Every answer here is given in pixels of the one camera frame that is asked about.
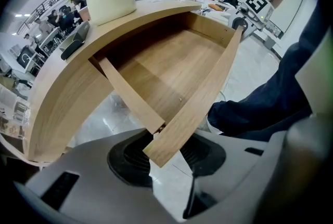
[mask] white floor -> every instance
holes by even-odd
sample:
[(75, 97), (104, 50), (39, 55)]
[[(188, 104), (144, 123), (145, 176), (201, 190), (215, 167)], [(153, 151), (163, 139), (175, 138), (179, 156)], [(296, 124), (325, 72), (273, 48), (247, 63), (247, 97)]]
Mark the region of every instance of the white floor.
[[(226, 84), (222, 88), (226, 100), (239, 101), (265, 83), (277, 70), (278, 59), (254, 37), (239, 46), (237, 56)], [(217, 100), (224, 100), (220, 94)], [(69, 143), (70, 147), (142, 128), (118, 94), (113, 92), (84, 122)], [(157, 200), (177, 220), (184, 221), (183, 211), (190, 192), (192, 175), (183, 156), (178, 152), (163, 168), (152, 161), (150, 175)]]

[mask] wooden drawer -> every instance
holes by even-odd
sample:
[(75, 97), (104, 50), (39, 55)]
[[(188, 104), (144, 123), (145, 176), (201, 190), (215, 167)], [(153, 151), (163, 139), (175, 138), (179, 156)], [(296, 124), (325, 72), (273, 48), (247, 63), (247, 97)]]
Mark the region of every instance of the wooden drawer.
[(190, 138), (233, 64), (237, 31), (191, 12), (159, 19), (99, 51), (100, 71), (158, 136), (144, 149), (163, 166)]

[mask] flower pot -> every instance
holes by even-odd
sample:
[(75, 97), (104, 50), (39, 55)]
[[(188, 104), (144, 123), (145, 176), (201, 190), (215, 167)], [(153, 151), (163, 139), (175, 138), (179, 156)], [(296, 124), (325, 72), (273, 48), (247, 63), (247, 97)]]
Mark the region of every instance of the flower pot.
[(97, 25), (123, 17), (136, 10), (135, 0), (87, 0), (92, 22)]

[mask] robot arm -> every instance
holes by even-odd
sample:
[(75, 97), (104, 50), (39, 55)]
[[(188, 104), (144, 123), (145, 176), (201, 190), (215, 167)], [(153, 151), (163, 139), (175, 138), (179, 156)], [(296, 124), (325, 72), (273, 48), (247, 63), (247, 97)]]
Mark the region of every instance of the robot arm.
[(230, 9), (228, 26), (237, 29), (244, 27), (241, 42), (255, 30), (262, 31), (273, 13), (274, 7), (268, 0), (246, 0), (236, 9)]

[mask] railing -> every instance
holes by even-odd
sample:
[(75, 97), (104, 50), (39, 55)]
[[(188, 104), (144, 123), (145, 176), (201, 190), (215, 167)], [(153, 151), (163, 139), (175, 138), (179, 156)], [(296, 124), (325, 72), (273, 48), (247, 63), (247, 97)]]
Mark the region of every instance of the railing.
[(55, 3), (60, 0), (44, 0), (31, 14), (26, 18), (25, 22), (20, 26), (17, 31), (19, 35), (25, 35), (32, 27), (34, 20), (39, 18), (44, 12), (50, 9)]

